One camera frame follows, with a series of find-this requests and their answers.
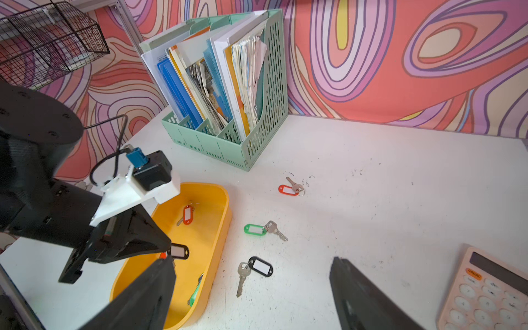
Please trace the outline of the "yellow storage tray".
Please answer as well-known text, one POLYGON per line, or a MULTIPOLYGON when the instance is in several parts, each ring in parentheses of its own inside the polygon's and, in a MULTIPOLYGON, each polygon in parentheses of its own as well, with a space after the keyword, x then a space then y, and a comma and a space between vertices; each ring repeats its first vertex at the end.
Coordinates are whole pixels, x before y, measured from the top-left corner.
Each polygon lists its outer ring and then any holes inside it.
POLYGON ((232 220, 230 197, 217 184, 184 182, 151 217, 174 243, 176 280, 164 328, 188 327, 208 304, 232 220))

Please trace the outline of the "light green tag key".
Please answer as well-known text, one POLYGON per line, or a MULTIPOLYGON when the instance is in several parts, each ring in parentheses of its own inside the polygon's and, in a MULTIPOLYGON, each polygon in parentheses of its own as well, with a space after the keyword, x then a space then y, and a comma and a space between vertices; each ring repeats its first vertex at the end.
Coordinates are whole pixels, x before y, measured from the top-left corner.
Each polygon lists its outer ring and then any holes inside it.
POLYGON ((198 278, 197 280, 197 285, 195 287, 195 290, 194 292, 192 293, 191 297, 188 299, 188 302, 187 302, 187 305, 189 307, 192 307, 194 304, 195 304, 195 301, 197 299, 197 295, 199 293, 199 289, 201 287, 201 284, 202 284, 202 279, 203 279, 203 276, 204 274, 201 274, 200 277, 198 278))

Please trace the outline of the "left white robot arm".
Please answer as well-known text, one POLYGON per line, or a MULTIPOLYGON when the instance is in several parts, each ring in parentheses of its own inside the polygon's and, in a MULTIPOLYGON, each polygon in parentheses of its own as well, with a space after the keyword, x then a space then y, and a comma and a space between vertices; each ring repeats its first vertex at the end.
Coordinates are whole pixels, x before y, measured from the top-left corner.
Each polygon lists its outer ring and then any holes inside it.
POLYGON ((1 230, 71 248, 59 277, 75 283, 85 261, 167 253, 170 239, 140 205, 92 225, 101 196, 56 178, 81 141, 79 117, 43 93, 1 84, 1 230))

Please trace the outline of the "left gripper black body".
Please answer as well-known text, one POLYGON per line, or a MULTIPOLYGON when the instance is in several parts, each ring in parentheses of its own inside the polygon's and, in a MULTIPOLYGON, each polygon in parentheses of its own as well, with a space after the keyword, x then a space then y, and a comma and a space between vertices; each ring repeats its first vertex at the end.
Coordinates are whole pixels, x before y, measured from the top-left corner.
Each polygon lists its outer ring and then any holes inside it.
POLYGON ((139 204, 99 223, 89 239, 73 249, 60 283, 74 284, 82 275, 85 261, 107 264, 142 254, 170 250, 171 240, 139 204))

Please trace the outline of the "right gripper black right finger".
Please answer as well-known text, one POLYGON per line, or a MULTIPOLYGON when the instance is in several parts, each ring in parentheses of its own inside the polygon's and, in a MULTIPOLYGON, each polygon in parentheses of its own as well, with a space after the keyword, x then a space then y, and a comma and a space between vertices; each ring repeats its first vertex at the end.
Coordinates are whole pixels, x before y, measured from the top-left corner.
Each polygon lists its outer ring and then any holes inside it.
POLYGON ((329 274, 342 329, 421 329, 349 260, 335 257, 329 274))

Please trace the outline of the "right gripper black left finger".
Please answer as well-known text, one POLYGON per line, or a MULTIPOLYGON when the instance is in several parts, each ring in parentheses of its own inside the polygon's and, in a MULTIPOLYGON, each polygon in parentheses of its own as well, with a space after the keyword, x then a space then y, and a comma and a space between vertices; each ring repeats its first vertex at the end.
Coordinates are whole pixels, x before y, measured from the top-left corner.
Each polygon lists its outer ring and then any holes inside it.
POLYGON ((158 259, 82 329, 163 329, 175 287, 172 258, 158 259))

